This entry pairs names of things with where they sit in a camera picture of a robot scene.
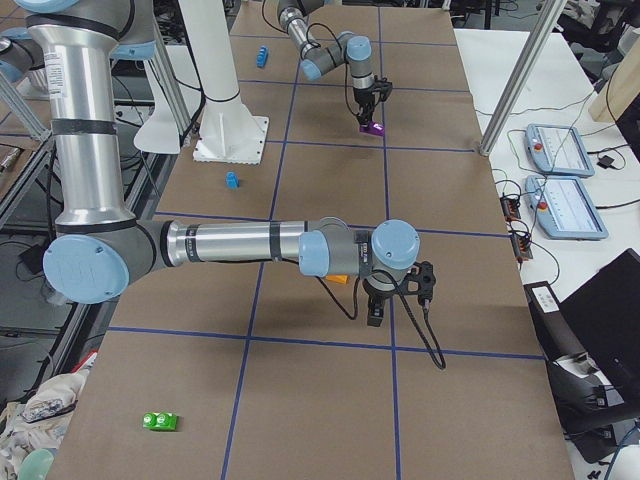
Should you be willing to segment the purple trapezoid block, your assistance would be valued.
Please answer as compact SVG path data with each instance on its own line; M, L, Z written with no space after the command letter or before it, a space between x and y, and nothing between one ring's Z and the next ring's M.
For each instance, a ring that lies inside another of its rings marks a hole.
M385 127L377 122L369 122L366 125L359 126L359 132L367 135L383 137L385 135Z

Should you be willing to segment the orange trapezoid block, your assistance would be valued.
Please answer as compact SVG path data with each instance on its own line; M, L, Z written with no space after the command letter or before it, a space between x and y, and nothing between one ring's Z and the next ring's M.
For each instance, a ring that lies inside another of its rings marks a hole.
M349 276L345 274L332 274L324 277L326 281L333 282L340 285L346 285L349 283Z

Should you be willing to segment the long blue block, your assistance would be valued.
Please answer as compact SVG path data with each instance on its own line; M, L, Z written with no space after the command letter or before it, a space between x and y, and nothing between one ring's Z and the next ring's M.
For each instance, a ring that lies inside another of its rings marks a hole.
M266 45L261 45L256 55L256 66L258 68L264 68L267 64L269 57L269 48Z

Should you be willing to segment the small blue block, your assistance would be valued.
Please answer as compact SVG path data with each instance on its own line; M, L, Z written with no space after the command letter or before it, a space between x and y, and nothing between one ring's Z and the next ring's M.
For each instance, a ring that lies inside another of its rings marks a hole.
M240 179L233 171L228 171L225 176L226 186L230 189L238 189L240 187Z

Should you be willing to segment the orange terminal block lower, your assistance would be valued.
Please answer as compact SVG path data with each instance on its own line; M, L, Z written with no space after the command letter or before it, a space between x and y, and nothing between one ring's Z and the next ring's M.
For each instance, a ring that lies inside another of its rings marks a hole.
M533 259L529 234L519 231L511 231L510 241L515 259L519 264Z

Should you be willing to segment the orange terminal block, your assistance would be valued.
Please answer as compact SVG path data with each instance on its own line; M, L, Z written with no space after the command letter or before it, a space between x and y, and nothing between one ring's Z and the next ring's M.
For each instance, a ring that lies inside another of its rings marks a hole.
M520 220L520 199L517 196L503 195L500 197L500 205L507 222Z
M529 234L519 231L511 231L510 241L515 259L519 264L533 259Z

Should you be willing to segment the orange terminal block upper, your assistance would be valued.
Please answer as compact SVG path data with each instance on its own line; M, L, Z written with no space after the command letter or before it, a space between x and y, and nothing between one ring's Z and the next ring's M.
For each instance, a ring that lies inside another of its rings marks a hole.
M520 220L520 199L517 196L503 195L500 197L500 205L507 222Z

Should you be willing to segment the brown paper table cover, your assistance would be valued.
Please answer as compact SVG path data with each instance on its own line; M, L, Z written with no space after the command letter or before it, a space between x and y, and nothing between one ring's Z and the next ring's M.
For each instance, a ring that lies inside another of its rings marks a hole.
M241 91L271 124L262 162L176 161L158 205L187 224L335 216L411 223L437 284L447 367L409 325L349 321L291 264L187 264L121 298L53 479L569 479L573 472L448 16L328 6L370 37L394 85L362 135L342 74L310 83L248 3L232 32ZM256 66L261 45L269 48ZM142 427L173 412L177 430Z

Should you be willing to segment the teach pendant far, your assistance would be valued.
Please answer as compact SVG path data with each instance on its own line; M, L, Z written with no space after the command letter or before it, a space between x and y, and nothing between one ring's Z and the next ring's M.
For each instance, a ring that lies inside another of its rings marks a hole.
M595 174L576 127L529 124L525 130L525 145L530 160L541 173L581 178Z

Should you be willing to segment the teach pendant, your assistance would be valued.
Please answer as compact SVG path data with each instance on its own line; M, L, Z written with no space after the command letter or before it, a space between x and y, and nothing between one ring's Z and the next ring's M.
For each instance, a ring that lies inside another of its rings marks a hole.
M529 175L524 194L534 223L555 240L603 240L609 232L576 176Z
M529 124L525 130L525 145L530 160L541 173L581 178L595 174L576 127Z

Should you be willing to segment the teach pendant near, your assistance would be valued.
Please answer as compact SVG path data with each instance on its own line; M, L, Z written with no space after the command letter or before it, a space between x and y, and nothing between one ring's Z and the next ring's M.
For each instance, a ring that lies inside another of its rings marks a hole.
M603 240L609 232L576 176L529 175L524 194L534 223L555 240Z

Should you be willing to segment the black laptop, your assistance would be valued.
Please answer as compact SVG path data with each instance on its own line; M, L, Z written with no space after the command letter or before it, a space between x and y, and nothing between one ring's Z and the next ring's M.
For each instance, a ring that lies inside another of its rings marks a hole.
M639 398L639 254L624 250L561 302L589 356L626 400Z

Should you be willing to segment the green duplo block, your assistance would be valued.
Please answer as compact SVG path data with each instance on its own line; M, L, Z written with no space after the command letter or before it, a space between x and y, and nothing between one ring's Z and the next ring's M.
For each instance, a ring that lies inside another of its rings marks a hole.
M142 427L151 431L173 432L177 430L179 416L173 412L146 412Z

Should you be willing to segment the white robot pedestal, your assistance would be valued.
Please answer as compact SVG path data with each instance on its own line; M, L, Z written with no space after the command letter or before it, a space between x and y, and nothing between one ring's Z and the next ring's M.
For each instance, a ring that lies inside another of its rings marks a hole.
M154 57L143 62L154 110L134 137L137 149L177 154L198 120L193 158L258 164L269 126L240 96L223 3L181 1L190 48L168 47L156 36Z

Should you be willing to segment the aluminium frame post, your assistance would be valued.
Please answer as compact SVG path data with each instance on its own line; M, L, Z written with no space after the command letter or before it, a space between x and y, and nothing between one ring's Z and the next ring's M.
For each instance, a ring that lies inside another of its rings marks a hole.
M482 156L491 154L565 5L566 1L562 0L544 2L482 136L479 144Z

